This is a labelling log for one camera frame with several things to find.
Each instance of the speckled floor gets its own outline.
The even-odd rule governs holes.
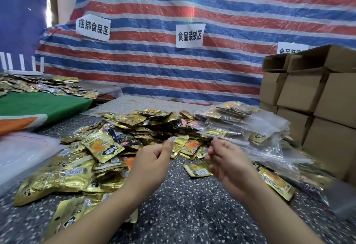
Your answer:
[[[60,137],[98,118],[77,115],[39,131]],[[111,243],[266,243],[245,208],[214,177],[191,179],[171,161],[162,186],[139,208],[139,220],[122,226]],[[80,196],[52,194],[22,207],[12,206],[20,183],[0,198],[0,243],[39,243],[61,200]],[[291,207],[326,243],[355,243],[355,219],[341,221],[328,207],[297,192]]]

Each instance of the white paper sign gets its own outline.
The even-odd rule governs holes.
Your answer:
[[[176,47],[202,47],[205,24],[176,25]]]
[[[108,42],[110,40],[110,26],[110,20],[86,14],[77,19],[75,31],[80,35]]]
[[[285,43],[278,42],[277,54],[283,53],[298,53],[304,50],[309,49],[309,45],[307,44],[295,44],[295,43]]]

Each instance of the red white blue striped tarp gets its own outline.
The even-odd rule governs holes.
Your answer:
[[[75,33],[85,14],[111,20],[110,42]],[[176,24],[206,23],[202,48],[176,48]],[[278,42],[356,48],[356,0],[77,0],[41,37],[47,74],[123,85],[124,94],[257,105]]]

